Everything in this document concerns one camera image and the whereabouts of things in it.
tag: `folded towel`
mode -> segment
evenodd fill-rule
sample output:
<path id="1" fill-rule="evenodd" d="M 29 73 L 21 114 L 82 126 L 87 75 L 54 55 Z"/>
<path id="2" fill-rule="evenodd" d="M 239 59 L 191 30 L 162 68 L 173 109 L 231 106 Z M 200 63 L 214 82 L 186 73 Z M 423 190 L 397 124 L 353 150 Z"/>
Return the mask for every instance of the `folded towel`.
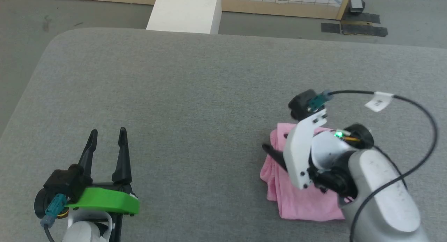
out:
<path id="1" fill-rule="evenodd" d="M 288 134 L 295 124 L 279 123 L 270 134 L 270 143 L 282 151 L 286 144 L 284 134 Z M 325 130 L 318 128 L 316 133 Z M 337 194 L 327 191 L 323 194 L 314 185 L 300 190 L 292 185 L 287 172 L 269 155 L 261 169 L 261 179 L 267 183 L 267 199 L 278 201 L 279 215 L 284 219 L 328 221 L 344 219 L 338 207 Z"/>

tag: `teal connector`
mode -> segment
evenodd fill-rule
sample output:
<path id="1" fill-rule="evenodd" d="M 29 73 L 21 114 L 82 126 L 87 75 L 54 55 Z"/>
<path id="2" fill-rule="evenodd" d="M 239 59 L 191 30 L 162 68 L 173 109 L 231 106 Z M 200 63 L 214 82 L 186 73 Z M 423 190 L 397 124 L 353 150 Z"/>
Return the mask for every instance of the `teal connector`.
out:
<path id="1" fill-rule="evenodd" d="M 320 107 L 322 107 L 327 101 L 332 99 L 332 95 L 329 95 L 329 91 L 325 90 L 321 94 L 317 95 L 315 98 L 308 102 L 308 111 L 315 112 Z"/>
<path id="2" fill-rule="evenodd" d="M 57 217 L 57 215 L 65 208 L 66 204 L 67 198 L 64 194 L 59 193 L 53 198 L 50 205 L 48 205 L 45 210 L 45 214 L 51 217 Z"/>
<path id="3" fill-rule="evenodd" d="M 45 216 L 40 220 L 42 227 L 48 226 L 51 228 L 56 221 L 57 215 L 62 212 L 67 204 L 67 198 L 64 194 L 57 194 L 50 205 L 45 210 Z"/>

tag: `gray fabric surface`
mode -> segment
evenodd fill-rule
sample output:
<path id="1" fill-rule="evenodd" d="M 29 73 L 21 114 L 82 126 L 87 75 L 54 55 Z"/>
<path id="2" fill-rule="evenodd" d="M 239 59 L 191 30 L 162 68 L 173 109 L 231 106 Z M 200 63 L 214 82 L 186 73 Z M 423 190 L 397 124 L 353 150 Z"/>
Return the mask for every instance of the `gray fabric surface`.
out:
<path id="1" fill-rule="evenodd" d="M 281 220 L 259 172 L 262 142 L 287 103 L 313 88 L 368 89 L 425 104 L 441 127 L 440 145 L 407 179 L 433 241 L 446 241 L 447 51 L 406 46 L 195 35 L 138 29 L 79 29 L 45 50 L 0 139 L 2 241 L 46 241 L 32 204 L 50 173 L 77 162 L 99 131 L 95 181 L 110 180 L 118 132 L 129 136 L 140 215 L 125 218 L 123 242 L 345 242 L 343 221 Z M 431 142 L 428 121 L 393 103 L 339 95 L 328 127 L 360 122 L 402 170 Z M 56 240 L 66 221 L 51 229 Z"/>

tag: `green led light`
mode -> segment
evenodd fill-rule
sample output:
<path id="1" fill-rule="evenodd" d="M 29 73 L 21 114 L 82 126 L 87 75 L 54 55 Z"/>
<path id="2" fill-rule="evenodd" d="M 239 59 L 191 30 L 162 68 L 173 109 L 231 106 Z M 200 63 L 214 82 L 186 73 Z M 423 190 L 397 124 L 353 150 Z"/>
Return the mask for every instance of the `green led light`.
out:
<path id="1" fill-rule="evenodd" d="M 334 136 L 342 138 L 343 137 L 343 133 L 340 131 L 335 132 Z"/>

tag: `robotic arm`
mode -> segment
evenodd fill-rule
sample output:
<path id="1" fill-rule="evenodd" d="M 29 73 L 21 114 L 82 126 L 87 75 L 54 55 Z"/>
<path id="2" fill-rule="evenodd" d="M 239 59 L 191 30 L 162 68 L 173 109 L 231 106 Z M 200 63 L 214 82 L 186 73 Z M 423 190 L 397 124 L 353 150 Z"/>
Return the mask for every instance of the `robotic arm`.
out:
<path id="1" fill-rule="evenodd" d="M 374 149 L 367 128 L 353 124 L 314 134 L 327 122 L 324 103 L 330 99 L 329 92 L 317 95 L 313 90 L 297 95 L 289 108 L 299 122 L 287 135 L 284 152 L 269 145 L 263 149 L 289 173 L 298 189 L 313 183 L 322 192 L 338 194 L 340 209 L 354 227 L 351 241 L 428 242 L 418 207 L 403 181 L 375 192 L 400 172 L 389 157 Z"/>
<path id="2" fill-rule="evenodd" d="M 77 164 L 56 169 L 35 197 L 34 211 L 50 242 L 49 229 L 56 219 L 68 218 L 62 242 L 120 242 L 123 215 L 139 212 L 133 193 L 127 131 L 120 129 L 119 154 L 112 181 L 94 183 L 91 163 L 98 131 L 91 131 Z"/>

